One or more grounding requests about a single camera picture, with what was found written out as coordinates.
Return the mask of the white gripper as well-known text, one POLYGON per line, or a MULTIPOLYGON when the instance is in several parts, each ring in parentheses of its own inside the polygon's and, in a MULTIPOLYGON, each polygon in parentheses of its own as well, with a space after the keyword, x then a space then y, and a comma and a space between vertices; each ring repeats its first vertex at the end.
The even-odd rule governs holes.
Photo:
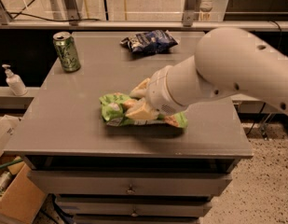
POLYGON ((130 92, 130 97, 140 100, 126 111, 127 118, 154 120, 158 118, 159 113, 170 116, 187 109, 186 105, 180 105, 174 101, 169 92, 167 76, 170 69, 171 65, 168 65, 158 70, 130 92))

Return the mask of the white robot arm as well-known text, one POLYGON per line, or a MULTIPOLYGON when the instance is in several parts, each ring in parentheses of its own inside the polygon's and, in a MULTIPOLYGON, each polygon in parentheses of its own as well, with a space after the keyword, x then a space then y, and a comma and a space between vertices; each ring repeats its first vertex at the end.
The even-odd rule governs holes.
POLYGON ((288 57, 245 30, 222 27, 201 38, 193 56, 158 70, 130 95, 155 117, 238 93, 288 116, 288 57))

